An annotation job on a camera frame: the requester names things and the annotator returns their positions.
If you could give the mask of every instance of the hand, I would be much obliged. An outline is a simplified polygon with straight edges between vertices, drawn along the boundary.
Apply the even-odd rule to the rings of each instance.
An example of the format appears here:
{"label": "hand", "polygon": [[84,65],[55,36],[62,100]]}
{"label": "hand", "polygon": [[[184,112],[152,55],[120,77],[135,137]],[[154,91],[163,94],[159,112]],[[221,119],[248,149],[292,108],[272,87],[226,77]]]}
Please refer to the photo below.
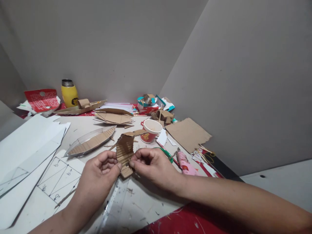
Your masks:
{"label": "hand", "polygon": [[161,149],[139,149],[129,164],[137,173],[164,190],[178,194],[183,188],[184,176],[174,168]]}
{"label": "hand", "polygon": [[116,152],[104,151],[88,160],[81,174],[77,190],[66,207],[79,216],[76,222],[88,222],[108,196],[120,174]]}

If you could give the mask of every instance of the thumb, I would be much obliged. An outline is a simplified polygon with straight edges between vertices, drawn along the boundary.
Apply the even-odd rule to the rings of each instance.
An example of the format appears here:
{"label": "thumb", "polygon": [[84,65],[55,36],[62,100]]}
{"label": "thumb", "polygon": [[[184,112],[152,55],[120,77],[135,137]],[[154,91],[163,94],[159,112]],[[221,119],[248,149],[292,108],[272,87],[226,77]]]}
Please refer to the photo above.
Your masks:
{"label": "thumb", "polygon": [[149,172],[149,166],[148,165],[145,165],[141,162],[138,162],[138,161],[135,161],[135,160],[132,160],[129,162],[130,166],[133,167],[136,172],[138,172],[140,175],[147,175],[148,172]]}
{"label": "thumb", "polygon": [[110,171],[106,174],[106,179],[108,179],[109,182],[111,182],[112,184],[115,182],[115,180],[119,176],[121,167],[122,167],[121,163],[118,163],[118,164],[114,165],[110,169]]}

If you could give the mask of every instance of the thermos lid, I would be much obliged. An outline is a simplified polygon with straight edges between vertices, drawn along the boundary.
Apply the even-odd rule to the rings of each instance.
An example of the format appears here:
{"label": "thermos lid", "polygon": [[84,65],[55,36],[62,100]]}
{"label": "thermos lid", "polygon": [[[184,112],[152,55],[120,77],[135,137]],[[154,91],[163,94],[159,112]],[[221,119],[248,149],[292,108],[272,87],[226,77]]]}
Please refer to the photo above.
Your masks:
{"label": "thermos lid", "polygon": [[74,83],[73,83],[72,80],[64,79],[64,80],[62,80],[62,86],[64,86],[64,87],[73,87]]}

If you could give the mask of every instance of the forearm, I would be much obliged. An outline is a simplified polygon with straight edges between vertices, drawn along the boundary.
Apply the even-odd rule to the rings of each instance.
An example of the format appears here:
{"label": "forearm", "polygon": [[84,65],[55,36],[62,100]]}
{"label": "forearm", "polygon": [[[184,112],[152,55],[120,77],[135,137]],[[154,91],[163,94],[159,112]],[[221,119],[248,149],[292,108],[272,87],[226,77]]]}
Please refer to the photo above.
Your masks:
{"label": "forearm", "polygon": [[217,209],[257,233],[311,228],[307,211],[263,189],[226,179],[183,175],[177,195]]}
{"label": "forearm", "polygon": [[68,205],[65,209],[41,223],[29,234],[76,234],[85,226],[89,217],[84,216],[83,213],[76,214],[75,212]]}

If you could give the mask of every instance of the person's right hand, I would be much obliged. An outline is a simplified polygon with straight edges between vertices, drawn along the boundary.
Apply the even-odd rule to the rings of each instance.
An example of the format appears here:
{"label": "person's right hand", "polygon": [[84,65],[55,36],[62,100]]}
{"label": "person's right hand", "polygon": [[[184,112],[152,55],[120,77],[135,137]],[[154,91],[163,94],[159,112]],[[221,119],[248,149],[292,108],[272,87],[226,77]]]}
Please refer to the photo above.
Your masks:
{"label": "person's right hand", "polygon": [[178,194],[184,184],[184,176],[170,163],[161,149],[141,148],[129,162],[139,175],[148,178],[158,187]]}

